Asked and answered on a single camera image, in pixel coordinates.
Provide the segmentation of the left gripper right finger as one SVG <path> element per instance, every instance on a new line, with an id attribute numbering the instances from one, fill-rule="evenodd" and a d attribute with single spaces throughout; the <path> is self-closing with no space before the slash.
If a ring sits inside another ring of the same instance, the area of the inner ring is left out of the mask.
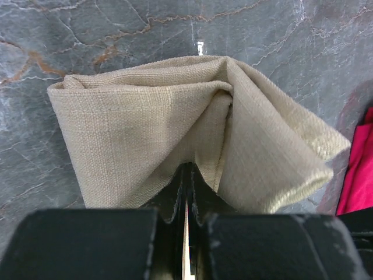
<path id="1" fill-rule="evenodd" d="M 220 214 L 237 214 L 238 211 L 205 182 L 194 163 L 186 164 L 186 191 L 191 272 L 196 279 L 214 279 L 209 221 Z"/>

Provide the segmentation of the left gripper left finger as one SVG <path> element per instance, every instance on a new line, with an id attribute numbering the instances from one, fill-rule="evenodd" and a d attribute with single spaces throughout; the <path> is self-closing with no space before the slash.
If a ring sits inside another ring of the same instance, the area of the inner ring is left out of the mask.
<path id="1" fill-rule="evenodd" d="M 142 205 L 142 208 L 157 212 L 146 279 L 182 279 L 183 277 L 186 218 L 185 169 L 186 165 L 180 165 L 170 182 Z"/>

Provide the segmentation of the beige cloth napkin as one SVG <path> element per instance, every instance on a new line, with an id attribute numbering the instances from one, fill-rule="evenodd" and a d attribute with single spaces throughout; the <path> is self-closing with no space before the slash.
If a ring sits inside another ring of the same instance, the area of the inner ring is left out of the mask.
<path id="1" fill-rule="evenodd" d="M 328 183 L 340 132 L 230 57 L 187 56 L 47 89 L 88 208 L 134 208 L 195 163 L 235 209 L 275 213 Z"/>

